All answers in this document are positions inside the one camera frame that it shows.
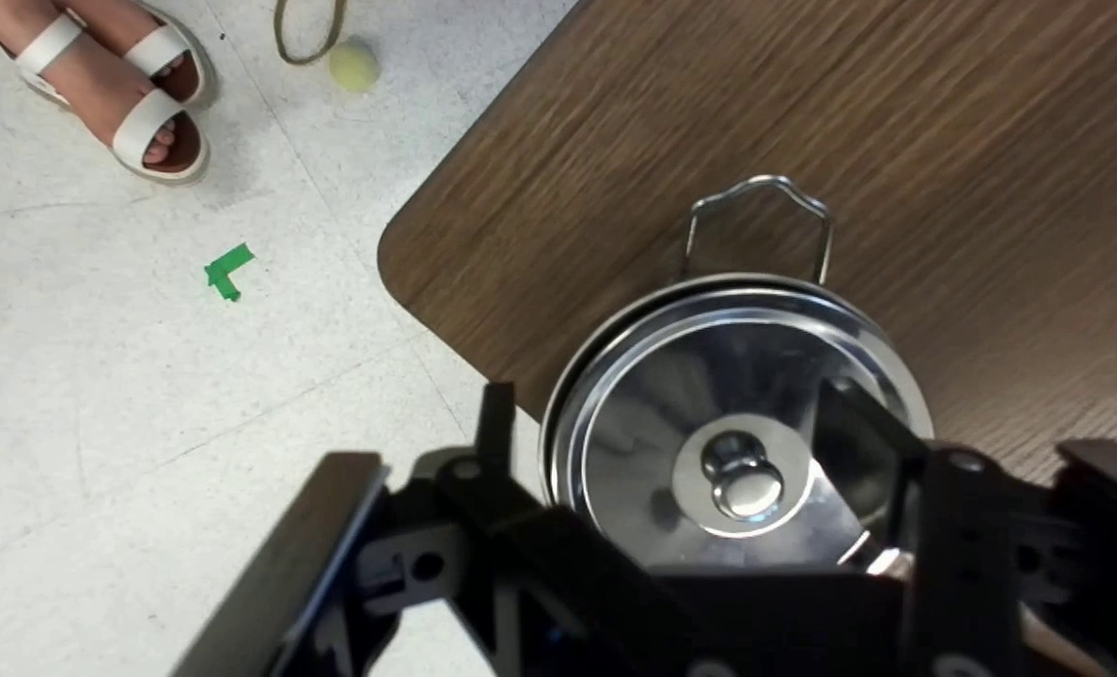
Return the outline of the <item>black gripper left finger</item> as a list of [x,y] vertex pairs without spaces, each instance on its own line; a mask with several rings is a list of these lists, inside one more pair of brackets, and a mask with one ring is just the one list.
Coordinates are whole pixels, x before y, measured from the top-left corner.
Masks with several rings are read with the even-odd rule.
[[516,393],[490,384],[473,446],[426,457],[402,489],[379,457],[330,451],[172,677],[367,677],[431,602],[496,677],[659,671],[653,580],[510,478],[510,424]]

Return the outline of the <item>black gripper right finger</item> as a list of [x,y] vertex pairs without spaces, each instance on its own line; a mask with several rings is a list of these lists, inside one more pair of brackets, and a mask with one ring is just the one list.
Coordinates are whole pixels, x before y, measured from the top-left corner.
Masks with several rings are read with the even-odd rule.
[[908,553],[900,661],[925,677],[1117,677],[1117,439],[1062,439],[1049,486],[909,434],[827,379],[814,457],[876,551]]

